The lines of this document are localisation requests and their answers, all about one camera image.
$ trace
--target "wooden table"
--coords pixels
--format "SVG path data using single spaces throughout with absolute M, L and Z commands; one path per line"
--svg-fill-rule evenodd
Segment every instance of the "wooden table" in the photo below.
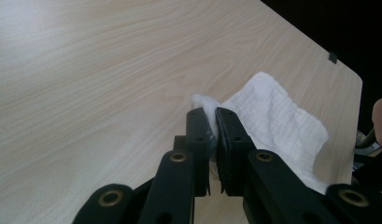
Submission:
M 349 183 L 361 79 L 328 55 L 257 0 L 0 1 L 0 223 L 70 223 L 96 189 L 139 186 L 194 93 L 259 71 L 327 128 L 316 175 Z M 195 223 L 247 223 L 211 182 Z

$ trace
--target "light wood grain surface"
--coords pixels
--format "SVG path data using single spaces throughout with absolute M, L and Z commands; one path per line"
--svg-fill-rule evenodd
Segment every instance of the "light wood grain surface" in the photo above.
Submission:
M 259 71 L 327 128 L 317 176 L 349 183 L 361 79 L 260 1 L 0 1 L 0 223 L 71 223 L 96 189 L 139 186 L 194 93 Z M 195 223 L 247 223 L 212 185 Z

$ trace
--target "white tissue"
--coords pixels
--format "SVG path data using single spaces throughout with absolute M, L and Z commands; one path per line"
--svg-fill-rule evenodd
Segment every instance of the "white tissue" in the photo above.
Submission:
M 258 73 L 222 105 L 200 94 L 193 95 L 192 104 L 193 108 L 204 109 L 216 136 L 216 108 L 235 112 L 258 149 L 275 152 L 309 188 L 325 194 L 328 185 L 313 175 L 313 164 L 328 140 L 327 130 L 318 119 L 293 103 L 274 78 Z

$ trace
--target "dark floor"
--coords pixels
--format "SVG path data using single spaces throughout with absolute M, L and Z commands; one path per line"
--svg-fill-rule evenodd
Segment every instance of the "dark floor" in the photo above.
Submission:
M 262 0 L 362 79 L 359 130 L 372 127 L 382 97 L 382 0 Z

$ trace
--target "human hand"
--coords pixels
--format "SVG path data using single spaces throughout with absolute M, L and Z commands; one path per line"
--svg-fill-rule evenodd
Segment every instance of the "human hand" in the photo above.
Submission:
M 374 123 L 376 141 L 382 146 L 382 98 L 376 101 L 374 105 L 372 122 Z

